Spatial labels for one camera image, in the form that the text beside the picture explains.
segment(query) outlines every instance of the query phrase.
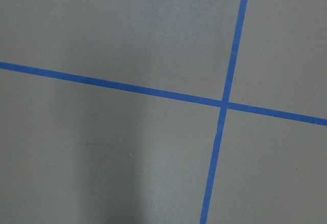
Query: vertical blue line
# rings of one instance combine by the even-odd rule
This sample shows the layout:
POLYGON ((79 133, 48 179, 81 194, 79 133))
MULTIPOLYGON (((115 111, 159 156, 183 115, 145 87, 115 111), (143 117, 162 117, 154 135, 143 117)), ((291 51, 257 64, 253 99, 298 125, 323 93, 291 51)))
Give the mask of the vertical blue line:
POLYGON ((234 39, 233 39, 230 58, 229 58, 228 70, 227 70, 226 81, 225 81, 225 88, 224 88, 223 99, 222 99, 222 106, 221 106, 220 112, 219 112, 217 133, 215 136, 213 152, 212 152, 210 166, 209 166, 209 173, 208 173, 208 178, 207 178, 206 188, 205 188, 205 193, 204 193, 204 198, 203 198, 200 224, 206 224, 207 218, 208 218, 211 194, 213 191, 216 168, 217 168, 217 164, 218 164, 219 150, 220 150, 224 125, 225 125, 225 120, 226 120, 226 114, 227 114, 227 109, 228 109, 227 106, 228 106, 228 102, 229 102, 231 85, 233 82, 233 76, 234 76, 234 72, 235 72, 236 59, 237 59, 239 46, 240 46, 246 4, 247 4, 247 0, 241 0, 238 18, 237 18, 236 27, 235 27, 234 39))

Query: blue line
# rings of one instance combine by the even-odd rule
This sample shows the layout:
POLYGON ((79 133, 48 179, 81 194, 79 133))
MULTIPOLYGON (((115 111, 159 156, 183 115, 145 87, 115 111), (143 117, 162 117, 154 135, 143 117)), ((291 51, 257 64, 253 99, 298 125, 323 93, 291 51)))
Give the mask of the blue line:
POLYGON ((276 118, 284 118, 284 119, 289 119, 289 120, 294 120, 294 121, 300 121, 300 122, 305 122, 305 123, 313 123, 313 124, 327 126, 327 119, 310 117, 310 116, 305 116, 305 115, 300 115, 300 114, 295 114, 295 113, 288 113, 286 111, 272 110, 272 109, 237 104, 237 103, 232 103, 232 102, 228 103, 227 108, 232 109, 232 110, 245 111, 247 113, 261 114, 261 115, 266 115, 266 116, 271 116, 271 117, 276 117, 276 118))
POLYGON ((217 164, 218 164, 220 145, 221 145, 221 140, 222 140, 223 131, 224 131, 224 125, 225 125, 225 119, 226 119, 226 114, 227 114, 227 108, 228 108, 227 106, 228 106, 231 86, 232 86, 232 82, 233 82, 233 76, 234 76, 234 72, 235 72, 237 55, 238 55, 239 46, 240 46, 246 4, 247 4, 247 0, 241 0, 239 12, 238 12, 238 18, 237 18, 236 27, 235 27, 234 39, 233 39, 233 43, 232 43, 232 47, 231 47, 230 59, 229 59, 228 70, 227 70, 227 75, 226 75, 225 88, 224 88, 223 99, 222 99, 222 106, 221 106, 221 109, 219 112, 217 133, 215 136, 213 152, 212 152, 210 166, 209 166, 209 173, 208 173, 208 178, 207 178, 206 188, 205 188, 205 193, 204 193, 204 198, 203 198, 200 224, 206 224, 207 218, 208 218, 211 194, 213 191, 213 185, 214 185, 215 174, 216 174, 216 169, 217 169, 217 164))
POLYGON ((39 68, 18 65, 18 64, 10 64, 10 63, 5 63, 5 62, 0 62, 0 69, 5 69, 5 70, 10 70, 10 71, 15 71, 15 72, 22 72, 22 73, 33 74, 33 75, 44 76, 44 77, 51 77, 51 78, 62 79, 62 80, 66 80, 66 81, 72 81, 72 82, 85 83, 85 84, 90 84, 90 85, 94 85, 94 86, 114 88, 114 89, 119 89, 119 90, 123 90, 123 91, 158 96, 158 97, 163 97, 163 98, 168 98, 168 99, 181 100, 181 101, 215 106, 215 107, 220 107, 221 103, 222 103, 220 100, 203 98, 203 97, 198 97, 198 96, 193 96, 193 95, 180 94, 180 93, 164 91, 164 90, 148 88, 148 87, 135 86, 135 85, 119 83, 119 82, 112 82, 112 81, 107 81, 107 80, 102 80, 102 79, 83 77, 83 76, 78 76, 78 75, 73 75, 73 74, 68 74, 68 73, 49 71, 49 70, 45 70, 45 69, 39 69, 39 68))

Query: blue tape strip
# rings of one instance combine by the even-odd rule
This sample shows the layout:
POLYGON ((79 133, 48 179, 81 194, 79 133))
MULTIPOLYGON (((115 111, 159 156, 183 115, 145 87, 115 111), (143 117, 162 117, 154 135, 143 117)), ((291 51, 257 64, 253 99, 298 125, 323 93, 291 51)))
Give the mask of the blue tape strip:
POLYGON ((223 135, 223 131, 224 131, 224 125, 225 125, 225 119, 226 119, 226 114, 227 114, 227 106, 228 106, 231 86, 232 86, 232 82, 233 82, 233 76, 234 76, 234 72, 235 72, 237 55, 238 55, 239 46, 240 46, 246 5, 247 5, 247 0, 241 0, 239 12, 238 12, 238 18, 237 18, 236 27, 235 27, 234 39, 233 39, 233 43, 232 43, 232 47, 231 47, 230 59, 229 59, 228 70, 227 70, 227 75, 226 75, 225 88, 224 88, 224 93, 223 93, 222 106, 221 106, 221 109, 219 112, 217 133, 215 136, 213 152, 212 152, 210 166, 209 166, 209 173, 208 173, 208 178, 207 178, 206 188, 205 188, 205 193, 204 193, 204 198, 203 198, 202 212, 201 212, 201 217, 200 217, 201 224, 206 224, 207 218, 208 218, 211 194, 213 191, 213 185, 214 185, 215 174, 216 174, 216 169, 217 169, 217 164, 218 164, 220 145, 221 145, 222 135, 223 135))
POLYGON ((164 91, 164 90, 148 88, 148 87, 135 86, 135 85, 124 84, 124 83, 119 83, 119 82, 112 82, 112 81, 107 81, 107 80, 102 80, 102 79, 83 77, 83 76, 78 76, 78 75, 73 75, 73 74, 68 74, 68 73, 49 71, 49 70, 45 70, 45 69, 39 69, 39 68, 34 68, 34 67, 29 67, 29 66, 24 66, 24 65, 10 64, 10 63, 6 63, 6 62, 0 62, 0 69, 16 71, 16 72, 23 72, 23 73, 27 73, 27 74, 33 74, 33 75, 44 76, 44 77, 51 77, 51 78, 62 79, 62 80, 66 80, 66 81, 72 81, 72 82, 85 83, 85 84, 90 84, 90 85, 95 85, 95 86, 114 88, 114 89, 119 89, 119 90, 123 90, 123 91, 158 96, 158 97, 174 99, 174 100, 181 100, 181 101, 209 105, 209 106, 220 107, 222 104, 222 102, 220 100, 203 98, 203 97, 198 97, 198 96, 193 96, 193 95, 180 94, 180 93, 164 91))
POLYGON ((327 126, 327 119, 323 118, 316 118, 316 117, 310 117, 295 113, 288 113, 286 111, 280 111, 280 110, 272 110, 272 109, 266 109, 266 108, 260 108, 256 106, 250 106, 250 105, 242 105, 237 103, 229 102, 227 105, 228 109, 232 110, 239 110, 239 111, 245 111, 247 113, 254 113, 254 114, 261 114, 276 118, 284 118, 294 121, 300 121, 305 123, 313 123, 318 125, 324 125, 327 126))

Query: floor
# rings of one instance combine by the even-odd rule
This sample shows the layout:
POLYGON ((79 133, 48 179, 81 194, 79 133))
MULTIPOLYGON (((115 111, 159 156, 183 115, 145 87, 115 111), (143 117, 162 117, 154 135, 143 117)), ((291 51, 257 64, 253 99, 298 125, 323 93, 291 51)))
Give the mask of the floor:
POLYGON ((1 1, 1 223, 326 223, 327 0, 1 1))

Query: gray surface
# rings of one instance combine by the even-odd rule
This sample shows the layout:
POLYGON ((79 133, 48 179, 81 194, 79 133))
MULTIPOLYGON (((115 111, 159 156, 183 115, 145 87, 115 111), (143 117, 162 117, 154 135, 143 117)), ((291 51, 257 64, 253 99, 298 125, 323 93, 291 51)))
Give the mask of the gray surface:
POLYGON ((230 100, 327 117, 327 0, 249 0, 230 100))
POLYGON ((219 109, 0 71, 1 223, 198 223, 219 109))
POLYGON ((221 99, 240 0, 0 0, 3 61, 221 99))
POLYGON ((229 110, 208 224, 324 224, 325 126, 229 110))

